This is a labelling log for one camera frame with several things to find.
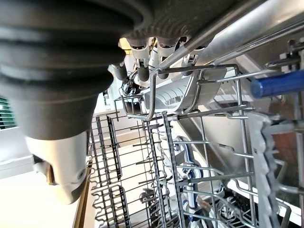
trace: white wall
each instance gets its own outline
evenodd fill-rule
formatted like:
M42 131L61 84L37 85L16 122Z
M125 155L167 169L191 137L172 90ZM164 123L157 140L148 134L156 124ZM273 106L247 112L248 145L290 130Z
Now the white wall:
M32 163L20 128L0 130L0 179L33 171Z

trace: blue handle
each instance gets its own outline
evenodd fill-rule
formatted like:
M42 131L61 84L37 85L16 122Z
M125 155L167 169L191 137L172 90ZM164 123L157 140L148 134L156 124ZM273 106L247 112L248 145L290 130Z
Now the blue handle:
M304 70L254 79L250 88L254 98L298 92L304 90Z

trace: dishwasher basket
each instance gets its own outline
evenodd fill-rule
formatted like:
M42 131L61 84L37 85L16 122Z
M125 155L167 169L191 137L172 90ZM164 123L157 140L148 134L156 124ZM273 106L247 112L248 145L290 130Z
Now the dishwasher basket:
M236 104L229 107L204 112L193 109L185 114L154 113L149 121L128 119L130 113L147 116L143 97L133 95L115 100L123 102L127 115L116 110L93 118L89 180L94 184L93 207L100 227L288 227L290 204L277 199L276 193L303 191L283 185L276 178L275 171L282 162L273 157L272 135L292 132L303 123L253 112L242 101L240 80L234 83ZM244 151L208 141L204 116L240 121L239 140ZM200 140L173 138L173 123L187 118L199 120ZM130 120L132 127L116 127ZM130 137L122 140L121 135L126 134ZM204 147L204 163L193 157L196 144ZM224 173L212 167L207 150L212 145L244 159L244 171Z

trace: dishwasher rack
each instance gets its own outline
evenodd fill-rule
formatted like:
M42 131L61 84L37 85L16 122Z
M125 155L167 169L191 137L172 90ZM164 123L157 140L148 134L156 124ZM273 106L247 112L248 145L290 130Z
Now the dishwasher rack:
M253 108L242 101L240 78L247 76L250 74L242 76L237 73L235 78L228 79L234 81L236 86L237 104L233 106L204 112L192 109L183 114L154 113L153 118L146 121L143 97L133 95L115 100L115 106L116 102L123 103L127 115L119 116L116 109L113 113L94 118L90 133L92 154L89 179L95 184L92 188L92 195L96 198L93 207L98 209L95 219L100 222L100 227L288 227L291 209L276 198L276 192L280 189L302 195L303 191L298 187L283 185L275 178L276 165L282 161L273 157L272 134L302 129L304 124L302 120L289 122L278 115L253 112ZM121 153L120 148L124 148L126 141L118 140L117 136L126 129L116 129L115 124L130 116L136 125L128 129L136 131L136 135L127 140L134 142L131 150ZM205 116L240 121L240 140L244 150L237 152L230 145L208 141L204 131ZM200 119L201 140L173 139L172 123L187 118ZM253 154L248 149L245 121L255 131L250 135ZM185 157L185 151L196 144L204 146L203 165L197 165ZM177 161L178 151L183 145L186 148L183 152L185 158L180 162ZM227 149L231 156L244 158L245 172L224 173L212 167L207 145L217 145ZM137 154L140 160L125 164L131 153ZM250 166L250 160L253 160L254 168ZM136 174L130 175L127 169L132 169ZM228 181L235 182L238 192L247 194L248 199L231 191L227 187ZM241 187L242 182L246 183L247 188ZM200 190L198 185L201 183L206 183L208 188ZM191 197L195 199L195 208L189 206ZM279 222L277 213L280 209L285 212Z

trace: window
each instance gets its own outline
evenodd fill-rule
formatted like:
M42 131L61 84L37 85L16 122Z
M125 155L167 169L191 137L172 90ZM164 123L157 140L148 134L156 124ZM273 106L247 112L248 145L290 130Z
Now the window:
M15 117L8 101L0 97L0 130L15 126Z

